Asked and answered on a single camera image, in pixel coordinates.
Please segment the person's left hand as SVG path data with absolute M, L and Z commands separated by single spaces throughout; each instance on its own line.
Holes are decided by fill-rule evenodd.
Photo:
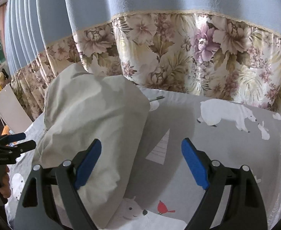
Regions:
M 2 176 L 2 186 L 0 188 L 0 194 L 5 198 L 8 199 L 11 196 L 11 190 L 10 190 L 10 178 L 8 175 L 9 168 L 8 166 L 5 166 L 5 173 Z

